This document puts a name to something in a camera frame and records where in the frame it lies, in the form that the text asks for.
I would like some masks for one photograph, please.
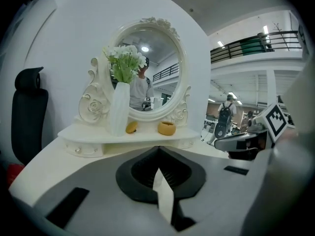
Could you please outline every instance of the black chair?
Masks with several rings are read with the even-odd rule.
[[[42,69],[25,69],[15,79],[11,143],[15,156],[24,165],[42,150],[41,136],[48,102],[48,91],[40,88]]]

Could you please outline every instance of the yellow object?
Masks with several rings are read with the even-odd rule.
[[[138,126],[138,122],[137,121],[132,121],[131,123],[129,123],[127,125],[126,133],[131,134],[131,133],[135,132],[136,129],[137,129],[137,126]]]
[[[165,135],[165,136],[171,136],[174,135],[176,131],[176,126],[174,123],[169,122],[169,121],[161,121],[158,124],[157,130],[160,134]]]

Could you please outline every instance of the white vase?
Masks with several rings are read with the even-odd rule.
[[[109,110],[109,121],[113,136],[123,136],[129,116],[130,85],[118,82]]]

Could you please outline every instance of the chair headrest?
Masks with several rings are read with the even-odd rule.
[[[39,72],[44,67],[28,68],[21,71],[15,79],[15,88],[19,91],[34,91],[40,88]]]

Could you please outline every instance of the ornate mirror frame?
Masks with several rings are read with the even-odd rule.
[[[186,97],[188,96],[188,58],[181,43],[180,37],[171,24],[165,19],[143,18],[140,21],[121,26],[112,36],[108,47],[113,48],[129,34],[139,30],[156,30],[168,36],[176,46],[179,60],[179,82],[171,99],[154,111],[141,112],[129,109],[129,118],[137,121],[156,121],[167,119],[177,124],[185,126],[187,122]],[[109,72],[109,62],[105,55],[93,58],[91,61],[93,68],[88,71],[92,80],[86,88],[80,103],[80,117],[88,123],[98,123],[107,117],[109,106],[114,94]]]

